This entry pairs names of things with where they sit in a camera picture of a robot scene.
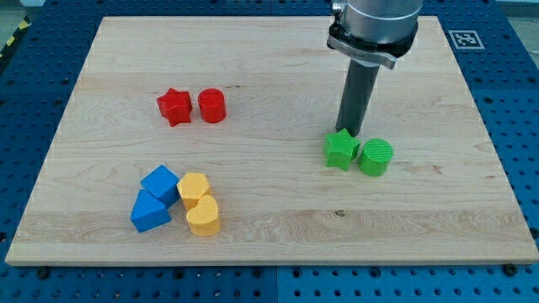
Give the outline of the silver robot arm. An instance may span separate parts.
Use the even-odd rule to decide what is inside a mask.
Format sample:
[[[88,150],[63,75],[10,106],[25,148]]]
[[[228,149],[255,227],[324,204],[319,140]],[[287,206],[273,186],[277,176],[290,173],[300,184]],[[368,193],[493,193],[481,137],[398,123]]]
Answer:
[[[422,0],[334,0],[327,45],[357,63],[393,69],[418,30]]]

